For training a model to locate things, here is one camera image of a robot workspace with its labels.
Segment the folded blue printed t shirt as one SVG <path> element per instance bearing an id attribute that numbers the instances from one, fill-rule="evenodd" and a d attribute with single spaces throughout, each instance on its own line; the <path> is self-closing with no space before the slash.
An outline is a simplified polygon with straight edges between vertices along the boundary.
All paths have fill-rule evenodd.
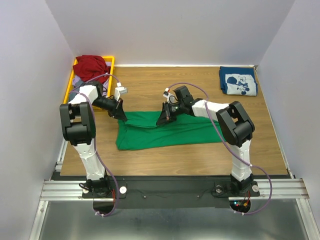
<path id="1" fill-rule="evenodd" d="M 253 68 L 221 66 L 219 82 L 223 94 L 249 97 L 258 95 L 258 83 Z"/>

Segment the aluminium frame rail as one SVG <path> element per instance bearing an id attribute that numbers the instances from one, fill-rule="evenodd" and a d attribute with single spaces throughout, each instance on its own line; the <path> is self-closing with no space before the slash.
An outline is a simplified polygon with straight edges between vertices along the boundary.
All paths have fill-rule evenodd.
<path id="1" fill-rule="evenodd" d="M 50 202 L 81 200 L 81 189 L 76 180 L 46 180 L 43 182 L 39 203 L 35 213 L 30 240 L 38 240 Z"/>

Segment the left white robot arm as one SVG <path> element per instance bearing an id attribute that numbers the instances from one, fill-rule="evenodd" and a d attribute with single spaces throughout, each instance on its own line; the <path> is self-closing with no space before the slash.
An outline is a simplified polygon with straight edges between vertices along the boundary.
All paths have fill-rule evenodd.
<path id="1" fill-rule="evenodd" d="M 99 160 L 96 144 L 96 121 L 93 107 L 106 110 L 108 115 L 117 120 L 127 121 L 123 110 L 122 94 L 127 89 L 120 82 L 116 84 L 114 95 L 103 96 L 103 85 L 98 81 L 84 83 L 74 88 L 75 96 L 59 107 L 62 134 L 77 151 L 86 170 L 86 183 L 81 183 L 85 194 L 95 197 L 107 197 L 112 189 L 106 168 Z"/>

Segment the green t shirt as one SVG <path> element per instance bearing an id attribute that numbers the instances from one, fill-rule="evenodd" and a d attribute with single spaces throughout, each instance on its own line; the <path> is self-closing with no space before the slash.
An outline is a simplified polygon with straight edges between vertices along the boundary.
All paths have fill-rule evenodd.
<path id="1" fill-rule="evenodd" d="M 156 125 L 159 111 L 129 111 L 127 121 L 118 121 L 116 146 L 118 150 L 143 150 L 176 145 L 220 143 L 215 126 L 205 117 L 187 114 L 177 116 L 177 120 Z"/>

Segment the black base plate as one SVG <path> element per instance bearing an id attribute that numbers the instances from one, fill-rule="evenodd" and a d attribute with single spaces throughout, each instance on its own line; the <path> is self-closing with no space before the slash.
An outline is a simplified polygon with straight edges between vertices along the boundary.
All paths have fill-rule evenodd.
<path id="1" fill-rule="evenodd" d="M 243 193 L 231 190 L 228 177 L 214 176 L 123 176 L 118 177 L 119 190 L 107 197 L 84 193 L 80 184 L 83 176 L 55 176 L 52 180 L 77 181 L 81 200 L 92 202 L 96 210 L 109 212 L 117 209 L 180 209 L 180 208 L 228 208 L 231 198 L 242 201 L 246 197 L 258 197 L 259 192 L 249 188 Z"/>

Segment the red t shirt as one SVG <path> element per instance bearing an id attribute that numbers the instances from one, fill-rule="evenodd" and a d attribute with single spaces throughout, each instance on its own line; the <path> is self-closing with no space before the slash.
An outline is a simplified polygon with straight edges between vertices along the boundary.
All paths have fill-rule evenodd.
<path id="1" fill-rule="evenodd" d="M 111 71 L 111 67 L 106 64 L 106 61 L 101 56 L 81 55 L 75 59 L 77 64 L 73 65 L 73 71 L 83 82 L 103 74 L 109 74 Z"/>

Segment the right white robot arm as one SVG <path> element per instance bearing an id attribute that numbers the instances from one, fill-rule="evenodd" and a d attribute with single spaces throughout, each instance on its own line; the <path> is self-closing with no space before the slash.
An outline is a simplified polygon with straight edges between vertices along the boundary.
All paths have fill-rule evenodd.
<path id="1" fill-rule="evenodd" d="M 220 129 L 218 136 L 232 155 L 230 189 L 234 193 L 248 191 L 254 177 L 251 170 L 250 145 L 255 126 L 242 104 L 215 103 L 202 98 L 193 98 L 187 86 L 182 85 L 173 90 L 166 88 L 163 96 L 162 110 L 156 124 L 164 125 L 177 120 L 177 116 L 186 114 L 203 117 L 217 122 Z"/>

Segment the yellow plastic bin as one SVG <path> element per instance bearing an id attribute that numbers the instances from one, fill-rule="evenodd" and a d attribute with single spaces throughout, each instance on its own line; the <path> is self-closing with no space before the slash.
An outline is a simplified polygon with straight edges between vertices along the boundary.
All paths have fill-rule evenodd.
<path id="1" fill-rule="evenodd" d="M 105 55 L 102 56 L 102 58 L 104 59 L 104 61 L 106 62 L 106 65 L 110 67 L 110 74 L 112 75 L 114 73 L 115 70 L 115 57 L 111 56 L 111 55 Z M 71 73 L 68 79 L 68 84 L 67 84 L 67 88 L 65 91 L 65 95 L 64 95 L 64 99 L 63 99 L 63 103 L 66 104 L 69 100 L 69 92 L 73 89 L 73 79 L 75 77 L 75 73 L 73 70 L 73 67 L 71 68 Z M 109 97 L 110 95 L 112 95 L 112 83 L 115 82 L 115 78 L 110 76 L 107 80 L 107 87 L 104 87 L 104 93 L 106 97 Z"/>

